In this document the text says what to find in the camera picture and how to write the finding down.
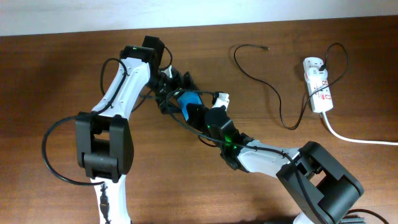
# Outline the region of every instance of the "wood grain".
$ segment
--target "wood grain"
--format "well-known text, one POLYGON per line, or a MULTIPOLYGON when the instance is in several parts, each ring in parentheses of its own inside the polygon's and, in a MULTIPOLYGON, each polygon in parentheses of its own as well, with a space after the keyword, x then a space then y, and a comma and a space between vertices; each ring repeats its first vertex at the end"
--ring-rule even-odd
MULTIPOLYGON (((330 44, 341 42, 351 67, 331 88, 331 125, 352 138, 396 141, 398 17, 369 17, 0 37, 1 223, 98 223, 94 190, 63 183, 45 167, 42 135, 56 120, 97 104, 104 60, 127 44, 140 45, 145 35, 160 37, 173 65, 190 71, 202 90, 230 94, 228 114, 240 131, 281 147, 319 142, 363 184, 355 208, 398 220, 396 147, 340 141, 311 110, 296 131, 284 129, 274 92, 231 61, 237 44, 269 46, 268 52, 241 49, 238 60, 279 90, 285 120, 294 124, 306 92, 303 59, 323 58, 330 44)), ((344 69, 344 55, 333 49, 329 63, 333 80, 344 69)), ((108 85, 116 67, 107 68, 108 85)), ((145 102, 130 126, 136 151, 126 188, 135 223, 237 223, 300 211, 277 179, 231 170, 218 150, 161 115, 155 102, 145 102)), ((58 128, 49 139, 49 159, 60 173, 88 180, 76 163, 74 134, 73 123, 58 128)))

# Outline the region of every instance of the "black bracket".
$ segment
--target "black bracket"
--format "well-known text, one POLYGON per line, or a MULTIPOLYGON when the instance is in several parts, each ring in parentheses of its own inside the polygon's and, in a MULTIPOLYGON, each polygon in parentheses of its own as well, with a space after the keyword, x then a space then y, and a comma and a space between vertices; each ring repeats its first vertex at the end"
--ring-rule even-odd
POLYGON ((126 46, 120 52, 120 59, 128 57, 141 59, 143 62, 149 63, 150 67, 150 80, 159 79, 158 69, 162 61, 164 51, 164 44, 158 37, 145 36, 142 47, 126 46))
MULTIPOLYGON (((147 86, 155 92, 156 103, 162 114, 168 113, 181 113, 181 109, 173 103, 169 103, 169 111, 167 111, 166 96, 174 90, 186 89, 186 90, 198 90, 197 86, 193 82, 193 79, 189 72, 185 72, 184 75, 172 67, 171 78, 168 77, 164 72, 159 71, 160 79, 157 80, 156 84, 148 82, 147 86)), ((183 93, 177 93, 174 97, 178 98, 183 93)))
MULTIPOLYGON (((315 210, 327 223, 338 223, 362 196, 362 185, 320 144, 308 142, 298 151, 300 157, 295 158, 295 163, 315 210), (310 179, 322 171, 326 177, 314 186, 310 179)), ((319 223, 304 198, 294 168, 286 164, 276 176, 304 214, 312 222, 319 223)))
POLYGON ((130 171, 134 146, 126 118, 79 116, 75 127, 77 161, 87 177, 104 177, 117 183, 122 174, 130 171), (109 140, 95 138, 103 131, 109 132, 109 140))
POLYGON ((235 128, 232 119, 226 114, 225 106, 208 110, 205 113, 204 122, 210 137, 226 142, 225 144, 215 142, 221 149, 220 156, 225 163, 233 170, 241 169, 247 172, 237 159, 241 148, 228 144, 228 142, 242 144, 246 135, 240 134, 239 130, 235 128))

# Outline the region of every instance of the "black wire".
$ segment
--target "black wire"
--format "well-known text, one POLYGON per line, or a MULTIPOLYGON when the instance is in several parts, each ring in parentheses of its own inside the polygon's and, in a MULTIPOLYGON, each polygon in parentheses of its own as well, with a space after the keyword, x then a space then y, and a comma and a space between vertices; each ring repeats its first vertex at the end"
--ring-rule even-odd
POLYGON ((169 68, 171 66, 172 62, 173 62, 173 54, 172 54, 172 52, 166 46, 164 46, 164 48, 168 51, 168 53, 170 55, 170 63, 166 67, 159 68, 160 71, 164 71, 167 68, 169 68))
POLYGON ((162 99, 162 97, 158 97, 158 96, 146 96, 146 95, 143 95, 143 94, 138 94, 138 96, 139 97, 141 97, 141 98, 148 98, 148 99, 155 99, 155 100, 161 100, 162 99))
POLYGON ((67 118, 63 118, 63 119, 61 119, 61 120, 55 122, 53 125, 51 125, 51 127, 50 127, 50 128, 45 132, 45 134, 44 134, 43 141, 42 141, 42 157, 43 157, 44 163, 45 163, 45 165, 47 166, 47 168, 49 168, 50 172, 51 172, 54 176, 56 176, 56 177, 59 178, 60 180, 63 180, 63 181, 65 181, 65 182, 68 182, 69 184, 75 184, 75 185, 80 185, 80 186, 93 186, 93 185, 101 185, 101 184, 104 184, 104 182, 103 182, 103 181, 97 182, 97 183, 79 182, 79 181, 71 180, 71 179, 69 179, 69 178, 67 178, 67 177, 65 177, 65 176, 63 176, 63 175, 61 175, 61 174, 59 174, 59 173, 51 166, 51 164, 50 164, 50 162, 49 162, 49 159, 47 158, 47 152, 46 152, 47 139, 49 138, 51 132, 52 132, 57 126, 60 126, 61 124, 65 123, 65 122, 67 122, 67 121, 73 120, 73 119, 78 119, 78 118, 82 118, 82 117, 85 117, 85 116, 97 116, 97 115, 101 114, 102 112, 106 111, 106 110, 112 105, 114 99, 115 99, 116 96, 118 95, 119 90, 120 90, 120 88, 122 87, 122 85, 123 85, 123 83, 124 83, 124 81, 125 81, 125 79, 126 79, 126 77, 127 77, 127 68, 126 68, 125 64, 124 64, 122 61, 120 61, 119 59, 117 59, 117 58, 109 58, 109 59, 107 59, 107 60, 104 62, 103 68, 102 68, 102 70, 101 70, 101 77, 103 77, 103 72, 104 72, 104 70, 105 70, 106 64, 107 64, 109 61, 111 61, 111 60, 115 60, 115 61, 119 62, 119 63, 123 66, 124 73, 123 73, 123 78, 122 78, 122 80, 120 81, 120 84, 118 85, 116 91, 114 92, 114 95, 113 95, 112 98, 108 101, 108 103, 106 104, 106 106, 105 106, 103 109, 99 110, 99 111, 92 111, 90 114, 75 115, 75 116, 70 116, 70 117, 67 117, 67 118))
POLYGON ((380 219, 380 221, 382 221, 384 224, 389 224, 389 223, 387 222, 387 220, 386 220, 385 218, 383 218, 381 215, 377 214, 376 212, 372 212, 372 211, 370 211, 370 210, 366 210, 366 209, 352 209, 352 210, 350 210, 350 211, 347 212, 347 215, 348 215, 348 214, 352 214, 352 213, 367 213, 367 214, 373 215, 374 217, 380 219))
POLYGON ((287 128, 287 129, 289 129, 289 130, 295 130, 295 129, 300 125, 300 122, 301 122, 301 120, 302 120, 302 118, 303 118, 303 115, 304 115, 304 111, 305 111, 305 109, 306 109, 306 107, 307 107, 307 105, 308 105, 308 102, 311 100, 311 97, 312 97, 314 94, 318 93, 319 91, 322 91, 323 89, 328 88, 328 87, 332 86, 333 84, 335 84, 338 80, 340 80, 341 78, 343 78, 343 76, 346 74, 346 72, 347 72, 347 70, 348 70, 348 67, 349 67, 349 57, 348 57, 348 53, 347 53, 346 49, 344 48, 344 46, 343 46, 341 43, 334 43, 334 44, 332 44, 332 45, 330 45, 330 46, 328 47, 328 50, 326 51, 325 64, 324 64, 322 67, 326 67, 326 63, 327 63, 327 60, 328 60, 329 50, 330 50, 333 46, 335 46, 335 45, 340 46, 340 47, 343 49, 343 51, 344 51, 344 53, 345 53, 345 55, 346 55, 346 58, 347 58, 347 66, 346 66, 346 69, 344 70, 344 72, 343 72, 335 81, 331 82, 331 83, 330 83, 329 85, 327 85, 327 86, 324 86, 323 88, 320 88, 320 89, 317 90, 317 91, 314 91, 314 92, 308 97, 308 99, 306 100, 306 102, 305 102, 305 104, 304 104, 304 106, 303 106, 303 108, 302 108, 302 110, 301 110, 301 112, 300 112, 300 116, 298 117, 298 120, 297 120, 296 124, 293 125, 293 126, 291 126, 291 127, 287 126, 287 125, 285 124, 284 119, 283 119, 283 116, 282 116, 282 100, 281 100, 281 98, 280 98, 280 95, 279 95, 278 91, 277 91, 271 84, 265 82, 264 80, 261 80, 261 79, 254 78, 254 77, 250 76, 245 70, 243 70, 243 68, 239 65, 238 61, 236 60, 236 51, 237 51, 238 49, 240 49, 241 47, 257 47, 257 48, 264 49, 264 50, 269 50, 269 48, 266 47, 266 46, 255 45, 255 44, 243 44, 243 45, 240 45, 240 46, 238 46, 238 47, 235 49, 235 51, 234 51, 234 61, 235 61, 236 65, 239 67, 240 71, 243 72, 247 77, 249 77, 249 78, 251 78, 251 79, 253 79, 253 80, 257 81, 257 82, 261 82, 261 83, 263 83, 263 84, 266 84, 267 86, 269 86, 269 87, 276 93, 276 95, 278 96, 278 99, 279 99, 279 117, 280 117, 280 121, 282 122, 282 124, 284 125, 285 128, 287 128))
POLYGON ((201 141, 203 144, 210 146, 210 147, 217 147, 216 145, 212 145, 212 144, 208 144, 207 142, 205 142, 200 136, 198 136, 199 141, 201 141))
POLYGON ((141 102, 139 102, 138 105, 135 106, 135 107, 131 110, 131 112, 134 112, 135 110, 137 110, 138 107, 140 107, 140 106, 145 102, 145 100, 148 98, 148 96, 150 95, 150 93, 152 93, 152 90, 149 90, 149 92, 148 92, 147 94, 144 95, 144 97, 142 98, 141 102))
POLYGON ((303 181, 302 181, 302 179, 301 179, 299 170, 297 169, 297 166, 296 166, 294 160, 293 160, 286 152, 284 152, 284 151, 281 152, 281 151, 278 151, 278 150, 276 150, 276 149, 269 149, 269 148, 266 148, 266 147, 245 146, 245 145, 238 144, 238 143, 235 143, 235 142, 226 142, 226 141, 222 141, 222 140, 219 140, 219 139, 211 138, 211 137, 209 137, 209 136, 207 136, 207 135, 205 135, 205 134, 202 134, 202 133, 199 133, 199 132, 195 131, 193 128, 189 127, 188 125, 184 124, 182 121, 180 121, 179 119, 177 119, 177 118, 174 116, 174 114, 170 112, 170 108, 169 108, 169 103, 170 103, 170 101, 169 101, 169 99, 170 99, 172 96, 174 96, 174 94, 177 93, 177 92, 206 93, 206 94, 210 94, 210 95, 212 95, 212 96, 214 96, 215 93, 209 92, 209 91, 198 91, 198 90, 174 90, 174 91, 171 91, 169 94, 167 94, 166 99, 165 99, 165 100, 166 100, 167 111, 169 112, 169 115, 170 115, 178 124, 180 124, 181 126, 183 126, 183 127, 186 128, 186 129, 188 129, 188 130, 189 130, 190 132, 192 132, 193 134, 196 134, 197 136, 203 137, 203 138, 205 138, 205 139, 207 139, 207 140, 210 140, 210 141, 213 141, 213 142, 218 142, 218 143, 221 143, 221 144, 230 144, 230 145, 236 146, 236 147, 246 147, 246 148, 248 148, 248 149, 255 149, 255 150, 263 150, 263 151, 274 152, 274 153, 276 153, 276 154, 281 155, 282 157, 286 157, 286 158, 290 161, 290 163, 291 163, 291 165, 292 165, 292 167, 293 167, 293 169, 294 169, 294 173, 295 173, 295 176, 296 176, 296 178, 297 178, 297 182, 298 182, 298 184, 299 184, 299 186, 300 186, 300 188, 301 188, 301 191, 302 191, 302 193, 303 193, 303 196, 304 196, 304 198, 305 198, 305 201, 308 203, 308 206, 311 208, 312 212, 315 214, 315 216, 317 217, 317 219, 318 219, 322 224, 324 224, 324 223, 326 224, 326 221, 325 221, 325 220, 321 217, 321 215, 316 211, 316 209, 315 209, 315 207, 314 207, 314 205, 313 205, 313 203, 312 203, 310 197, 308 196, 308 193, 307 193, 307 191, 305 190, 305 187, 304 187, 303 181))

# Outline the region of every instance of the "white power strip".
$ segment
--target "white power strip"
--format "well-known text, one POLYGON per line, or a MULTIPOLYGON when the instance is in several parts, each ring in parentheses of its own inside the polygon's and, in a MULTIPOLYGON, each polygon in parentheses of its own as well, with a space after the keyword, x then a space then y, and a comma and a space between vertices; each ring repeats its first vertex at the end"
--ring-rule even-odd
MULTIPOLYGON (((326 69, 324 69, 323 71, 319 71, 320 67, 323 65, 322 59, 316 57, 309 57, 304 60, 303 65, 305 71, 304 78, 305 81, 307 82, 308 92, 310 95, 313 92, 329 85, 327 80, 328 71, 326 69)), ((365 144, 385 144, 389 146, 398 146, 398 142, 350 139, 337 134, 331 128, 328 118, 326 117, 326 111, 329 111, 333 108, 333 102, 331 101, 331 93, 329 87, 324 88, 323 90, 315 93, 311 97, 311 106, 313 112, 319 113, 321 115, 332 135, 338 137, 341 140, 356 142, 356 143, 365 143, 365 144)))
MULTIPOLYGON (((313 92, 328 86, 328 71, 319 71, 319 68, 323 65, 323 60, 316 57, 306 58, 303 62, 304 65, 304 78, 307 82, 308 92, 311 95, 313 92)), ((311 97, 312 111, 315 113, 321 113, 329 111, 333 108, 333 102, 331 100, 331 93, 328 88, 315 93, 311 97)))

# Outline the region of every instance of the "white robotic arm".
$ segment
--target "white robotic arm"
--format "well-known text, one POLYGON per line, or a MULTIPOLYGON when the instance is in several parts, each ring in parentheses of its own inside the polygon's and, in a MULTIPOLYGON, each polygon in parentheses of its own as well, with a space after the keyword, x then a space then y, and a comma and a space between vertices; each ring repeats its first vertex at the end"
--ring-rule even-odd
MULTIPOLYGON (((128 57, 121 59, 121 61, 127 67, 127 77, 112 106, 99 115, 109 118, 120 115, 128 120, 140 91, 149 81, 150 68, 149 63, 143 62, 138 58, 128 57)), ((93 108, 93 111, 99 111, 106 106, 108 100, 114 95, 123 75, 123 66, 119 65, 119 70, 111 86, 101 101, 93 108)), ((109 224, 110 222, 130 224, 131 219, 126 206, 126 175, 121 175, 116 183, 111 179, 102 177, 91 179, 91 182, 101 181, 104 182, 103 185, 94 186, 98 201, 100 224, 109 224)))
POLYGON ((78 164, 92 183, 103 182, 95 186, 101 224, 132 223, 127 212, 125 186, 134 157, 128 120, 144 86, 155 93, 162 113, 183 113, 189 126, 217 139, 215 144, 221 149, 221 157, 231 168, 278 178, 303 211, 295 224, 338 223, 363 194, 361 184, 315 142, 301 148, 282 149, 239 133, 226 115, 229 95, 215 93, 214 106, 208 109, 197 91, 181 91, 197 88, 188 72, 181 76, 171 67, 166 72, 159 71, 163 50, 164 44, 157 37, 145 37, 142 47, 127 46, 121 51, 124 66, 119 66, 108 91, 92 110, 99 112, 95 116, 76 117, 78 164), (180 107, 167 101, 171 94, 180 107), (109 132, 109 140, 96 138, 104 131, 109 132), (274 152, 257 150, 260 148, 274 152), (325 171, 326 177, 315 187, 309 179, 321 171, 325 171), (300 189, 302 185, 315 204, 314 209, 308 207, 308 200, 300 189))

